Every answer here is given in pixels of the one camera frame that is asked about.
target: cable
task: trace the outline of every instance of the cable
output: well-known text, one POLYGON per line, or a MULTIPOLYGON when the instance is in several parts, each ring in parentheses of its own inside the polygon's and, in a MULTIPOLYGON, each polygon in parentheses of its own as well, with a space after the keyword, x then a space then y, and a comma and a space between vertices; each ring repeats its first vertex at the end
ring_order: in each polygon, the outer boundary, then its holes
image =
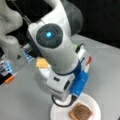
POLYGON ((55 105, 57 105, 57 106, 59 106, 59 107, 63 107, 63 108, 71 106, 71 105, 76 101, 76 99, 77 99, 77 97, 74 96, 74 95, 72 95, 72 96, 71 96, 71 101, 70 101, 70 103, 69 103, 68 105, 60 105, 60 104, 56 103, 56 101, 55 101, 55 99, 54 99, 54 96, 52 95, 52 101, 53 101, 53 103, 54 103, 55 105))
POLYGON ((84 43, 80 44, 80 45, 77 47, 77 49, 76 49, 75 52, 78 53, 82 46, 85 46, 85 44, 84 44, 84 43))
POLYGON ((27 23, 27 25, 30 25, 32 23, 31 20, 26 15, 23 14, 23 12, 20 10, 20 8, 17 6, 17 4, 14 1, 12 1, 12 0, 10 0, 10 1, 16 7, 16 9, 18 10, 18 12, 21 14, 21 16, 23 17, 23 19, 27 23))

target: white plate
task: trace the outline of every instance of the white plate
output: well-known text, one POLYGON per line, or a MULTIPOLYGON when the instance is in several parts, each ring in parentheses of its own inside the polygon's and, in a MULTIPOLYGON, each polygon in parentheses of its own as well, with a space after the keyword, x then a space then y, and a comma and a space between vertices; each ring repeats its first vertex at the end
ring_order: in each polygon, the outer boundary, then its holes
MULTIPOLYGON (((68 103, 69 101, 70 96, 68 97, 66 102, 62 103, 62 105, 68 103)), ((93 114, 89 118, 89 120, 101 120, 101 112, 98 104, 92 97, 84 93, 82 93, 78 100, 70 107, 61 108, 53 104, 50 113, 51 120, 71 120, 68 116, 68 113, 78 102, 86 105, 92 111, 93 114)))

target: table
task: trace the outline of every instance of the table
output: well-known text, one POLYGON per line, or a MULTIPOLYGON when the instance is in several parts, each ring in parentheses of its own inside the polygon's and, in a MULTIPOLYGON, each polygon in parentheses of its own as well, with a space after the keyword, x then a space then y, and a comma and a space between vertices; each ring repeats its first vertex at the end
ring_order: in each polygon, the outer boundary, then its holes
MULTIPOLYGON (((84 89, 100 106, 101 120, 120 116, 120 49, 75 35, 93 57, 89 81, 84 89)), ((0 120, 50 120, 50 92, 35 67, 36 60, 19 71, 9 85, 0 86, 0 120)))

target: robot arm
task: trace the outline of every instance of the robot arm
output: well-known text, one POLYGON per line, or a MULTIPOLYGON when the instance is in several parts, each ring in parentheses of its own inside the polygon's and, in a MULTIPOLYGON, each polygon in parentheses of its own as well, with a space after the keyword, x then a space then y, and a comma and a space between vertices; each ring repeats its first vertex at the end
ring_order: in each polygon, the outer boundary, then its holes
POLYGON ((89 54, 84 47, 76 53, 71 42, 71 36, 81 30, 82 14, 66 0, 45 1, 53 11, 29 26, 29 38, 51 65, 46 84, 52 92, 53 102, 54 98, 65 101, 69 94, 76 100, 88 79, 84 70, 89 54))
POLYGON ((5 0, 0 0, 0 22, 4 29, 0 29, 0 34, 7 34, 18 29, 23 24, 21 15, 10 9, 5 0))
POLYGON ((21 15, 10 9, 5 0, 0 0, 0 47, 4 51, 4 60, 12 62, 15 71, 23 67, 27 60, 20 48, 18 40, 6 35, 23 24, 21 15))

